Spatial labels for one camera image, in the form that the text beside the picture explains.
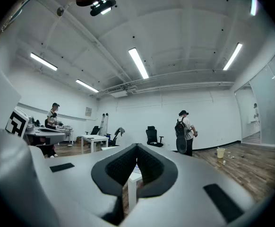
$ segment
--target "ceiling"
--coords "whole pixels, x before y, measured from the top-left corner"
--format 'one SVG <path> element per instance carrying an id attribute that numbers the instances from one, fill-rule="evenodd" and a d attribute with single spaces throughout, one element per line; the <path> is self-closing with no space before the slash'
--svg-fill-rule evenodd
<path id="1" fill-rule="evenodd" d="M 263 9 L 249 13 L 251 0 L 116 0 L 105 15 L 71 0 L 31 0 L 15 21 L 16 60 L 41 68 L 30 52 L 58 67 L 42 68 L 70 87 L 103 95 L 123 85 L 139 90 L 167 85 L 234 82 L 260 53 L 271 29 Z M 58 7 L 66 10 L 57 16 Z M 242 50 L 228 71 L 223 67 L 237 43 Z M 136 47 L 149 79 L 143 80 L 128 50 Z"/>

